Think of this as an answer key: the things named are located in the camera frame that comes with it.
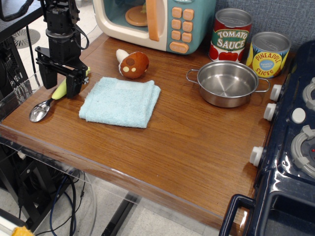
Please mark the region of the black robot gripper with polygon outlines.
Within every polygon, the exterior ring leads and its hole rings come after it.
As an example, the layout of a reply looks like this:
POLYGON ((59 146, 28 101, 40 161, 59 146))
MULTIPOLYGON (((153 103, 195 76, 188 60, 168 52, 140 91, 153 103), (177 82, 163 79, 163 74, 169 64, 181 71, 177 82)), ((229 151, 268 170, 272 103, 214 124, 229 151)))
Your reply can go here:
POLYGON ((71 31, 67 34, 46 32, 49 47, 36 47, 36 63, 46 89, 57 85, 57 75, 66 76, 66 96, 71 99, 81 91, 82 84, 88 82, 88 67, 80 60, 81 33, 71 31))

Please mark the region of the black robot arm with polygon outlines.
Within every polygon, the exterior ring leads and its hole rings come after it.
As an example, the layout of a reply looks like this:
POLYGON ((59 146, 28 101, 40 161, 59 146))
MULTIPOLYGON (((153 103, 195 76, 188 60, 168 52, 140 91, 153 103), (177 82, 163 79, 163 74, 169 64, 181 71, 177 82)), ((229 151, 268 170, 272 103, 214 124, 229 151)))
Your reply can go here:
POLYGON ((37 47, 36 63, 43 85, 51 89, 57 85, 57 75, 66 76, 66 95, 73 98, 88 83, 86 66, 81 60, 81 52, 88 48, 81 46, 81 36, 86 34, 77 26, 79 9, 74 0, 42 0, 44 22, 49 47, 37 47))

